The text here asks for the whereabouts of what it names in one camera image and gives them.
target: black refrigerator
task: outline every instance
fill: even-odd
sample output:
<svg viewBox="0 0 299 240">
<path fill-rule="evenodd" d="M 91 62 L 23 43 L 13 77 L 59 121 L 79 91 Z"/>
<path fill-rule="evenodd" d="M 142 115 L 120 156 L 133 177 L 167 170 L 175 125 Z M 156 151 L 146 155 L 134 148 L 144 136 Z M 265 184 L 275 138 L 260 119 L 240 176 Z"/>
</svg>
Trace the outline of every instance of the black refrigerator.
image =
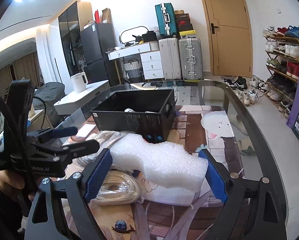
<svg viewBox="0 0 299 240">
<path fill-rule="evenodd" d="M 105 53 L 115 45 L 113 26 L 110 23 L 94 23 L 80 32 L 87 66 L 84 72 L 88 83 L 109 80 L 110 86 L 118 85 L 114 61 Z"/>
</svg>

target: glass table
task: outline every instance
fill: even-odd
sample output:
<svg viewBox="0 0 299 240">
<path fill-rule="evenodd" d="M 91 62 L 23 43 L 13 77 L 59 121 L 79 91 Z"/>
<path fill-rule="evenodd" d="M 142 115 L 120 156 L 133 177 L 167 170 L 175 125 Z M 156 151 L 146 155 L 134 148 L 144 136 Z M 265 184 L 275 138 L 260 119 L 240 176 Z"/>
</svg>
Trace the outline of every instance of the glass table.
<svg viewBox="0 0 299 240">
<path fill-rule="evenodd" d="M 198 156 L 202 149 L 208 150 L 217 162 L 223 163 L 229 173 L 238 174 L 244 179 L 259 181 L 263 177 L 267 178 L 274 188 L 279 213 L 287 221 L 286 194 L 272 152 L 250 113 L 224 83 L 211 80 L 164 81 L 111 87 L 78 109 L 59 127 L 75 126 L 80 129 L 85 124 L 95 124 L 90 110 L 117 91 L 161 89 L 174 90 L 178 111 L 168 140 L 182 144 L 185 150 L 194 156 Z M 54 139 L 49 144 L 62 147 L 90 136 L 96 139 L 99 133 L 101 132 L 96 126 L 85 137 Z M 116 141 L 103 145 L 112 146 Z M 82 171 L 84 165 L 86 163 L 74 160 L 66 174 L 70 176 L 73 172 Z M 188 216 L 195 200 L 211 190 L 206 180 L 201 191 L 194 193 L 182 188 L 166 189 L 141 176 L 142 174 L 134 176 L 136 181 L 142 182 L 141 203 L 97 205 L 90 202 L 92 214 L 107 239 L 142 240 L 144 232 L 149 234 L 149 237 L 144 239 L 169 239 L 171 232 L 179 226 L 177 222 L 183 216 Z M 231 239 L 241 237 L 249 213 L 249 203 L 250 198 L 242 202 Z M 139 217 L 140 210 L 142 214 L 146 214 L 145 217 Z M 205 239 L 206 230 L 210 229 L 224 212 L 224 204 L 215 198 L 214 194 L 210 194 L 194 216 L 184 224 L 178 237 L 183 235 L 188 240 Z M 124 232 L 116 230 L 118 221 L 124 224 Z M 70 229 L 78 233 L 71 217 L 68 218 L 68 223 Z"/>
</svg>

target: foam block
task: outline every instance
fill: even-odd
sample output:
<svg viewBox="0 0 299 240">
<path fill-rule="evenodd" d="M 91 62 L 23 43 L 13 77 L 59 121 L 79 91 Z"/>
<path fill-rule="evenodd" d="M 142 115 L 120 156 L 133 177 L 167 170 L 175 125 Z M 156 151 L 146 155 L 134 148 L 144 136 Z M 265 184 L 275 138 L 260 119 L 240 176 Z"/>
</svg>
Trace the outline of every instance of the foam block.
<svg viewBox="0 0 299 240">
<path fill-rule="evenodd" d="M 113 165 L 139 170 L 146 179 L 165 188 L 180 187 L 199 192 L 208 161 L 188 154 L 181 144 L 151 144 L 139 134 L 127 134 L 110 149 Z"/>
</svg>

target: silver screw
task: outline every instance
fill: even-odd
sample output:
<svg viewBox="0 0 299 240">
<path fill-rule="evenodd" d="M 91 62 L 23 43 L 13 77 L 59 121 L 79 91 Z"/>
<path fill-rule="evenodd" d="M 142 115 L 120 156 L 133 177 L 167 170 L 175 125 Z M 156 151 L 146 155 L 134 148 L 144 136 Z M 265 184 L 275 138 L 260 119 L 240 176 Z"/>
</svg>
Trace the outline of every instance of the silver screw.
<svg viewBox="0 0 299 240">
<path fill-rule="evenodd" d="M 43 184 L 47 184 L 47 183 L 49 183 L 49 178 L 44 178 L 43 179 Z"/>
<path fill-rule="evenodd" d="M 239 175 L 238 175 L 236 172 L 232 172 L 232 173 L 230 174 L 230 176 L 231 176 L 231 178 L 233 178 L 233 179 L 237 179 L 237 178 L 239 177 Z"/>
<path fill-rule="evenodd" d="M 262 178 L 262 181 L 263 181 L 265 184 L 270 183 L 270 180 L 269 180 L 267 177 Z"/>
<path fill-rule="evenodd" d="M 76 172 L 76 173 L 73 174 L 74 179 L 78 179 L 80 176 L 81 176 L 80 172 Z"/>
</svg>

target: blue sneaker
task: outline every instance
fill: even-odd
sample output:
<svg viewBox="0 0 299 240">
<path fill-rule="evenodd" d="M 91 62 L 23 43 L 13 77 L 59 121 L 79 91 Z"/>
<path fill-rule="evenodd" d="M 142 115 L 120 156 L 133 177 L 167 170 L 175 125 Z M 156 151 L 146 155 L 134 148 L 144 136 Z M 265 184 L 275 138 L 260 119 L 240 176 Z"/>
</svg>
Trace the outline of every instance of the blue sneaker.
<svg viewBox="0 0 299 240">
<path fill-rule="evenodd" d="M 288 31 L 285 33 L 285 36 L 299 39 L 299 27 L 293 27 L 290 25 L 288 27 Z"/>
</svg>

